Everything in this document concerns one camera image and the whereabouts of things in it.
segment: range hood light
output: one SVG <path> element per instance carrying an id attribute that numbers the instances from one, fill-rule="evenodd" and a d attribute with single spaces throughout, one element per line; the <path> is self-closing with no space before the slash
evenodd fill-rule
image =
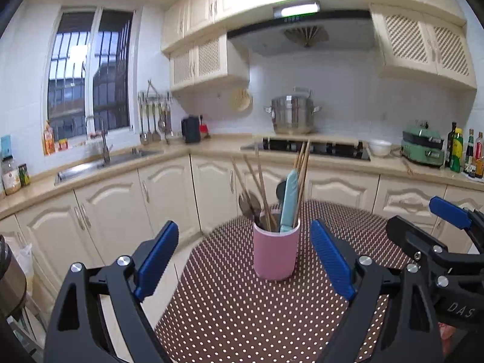
<path id="1" fill-rule="evenodd" d="M 319 9 L 318 3 L 293 5 L 292 7 L 285 7 L 281 10 L 274 11 L 274 17 L 285 18 L 288 16 L 307 15 L 309 13 L 319 12 Z"/>

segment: faucet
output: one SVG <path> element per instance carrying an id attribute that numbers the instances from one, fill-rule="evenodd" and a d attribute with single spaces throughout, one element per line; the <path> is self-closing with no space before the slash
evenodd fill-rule
<path id="1" fill-rule="evenodd" d="M 84 123 L 86 124 L 86 131 L 87 131 L 88 121 L 92 120 L 95 122 L 96 117 L 101 121 L 101 133 L 103 136 L 103 159 L 104 159 L 104 164 L 107 164 L 110 162 L 111 158 L 110 158 L 110 149 L 107 147 L 107 143 L 106 143 L 106 131 L 104 130 L 103 118 L 100 115 L 89 115 L 89 116 L 86 116 L 86 120 Z"/>

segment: pink utensil holder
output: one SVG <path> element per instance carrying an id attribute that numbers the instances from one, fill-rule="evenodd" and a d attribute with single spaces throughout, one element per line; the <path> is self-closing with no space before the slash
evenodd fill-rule
<path id="1" fill-rule="evenodd" d="M 300 229 L 300 219 L 297 227 L 284 233 L 268 232 L 253 225 L 253 269 L 258 277 L 279 281 L 291 276 L 298 254 Z"/>

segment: stainless steel pot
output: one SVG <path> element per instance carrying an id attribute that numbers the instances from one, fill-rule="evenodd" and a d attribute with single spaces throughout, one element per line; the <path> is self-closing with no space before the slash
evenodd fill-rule
<path id="1" fill-rule="evenodd" d="M 0 312 L 8 318 L 25 303 L 27 279 L 5 239 L 0 235 Z"/>
<path id="2" fill-rule="evenodd" d="M 307 95 L 293 94 L 274 98 L 270 107 L 264 107 L 272 116 L 275 133 L 300 134 L 314 131 L 314 113 L 321 110 L 314 106 L 311 90 L 295 87 L 294 92 L 306 92 Z"/>

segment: polka dot tablecloth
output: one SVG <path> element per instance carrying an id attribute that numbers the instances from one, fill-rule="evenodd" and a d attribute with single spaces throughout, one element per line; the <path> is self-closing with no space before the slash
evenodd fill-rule
<path id="1" fill-rule="evenodd" d="M 155 332 L 180 363 L 313 362 L 347 307 L 311 244 L 311 221 L 323 218 L 358 254 L 402 268 L 410 259 L 386 237 L 386 219 L 340 204 L 309 201 L 294 273 L 266 281 L 253 270 L 252 224 L 238 217 L 195 248 Z M 381 296 L 356 361 L 371 355 L 386 308 Z"/>

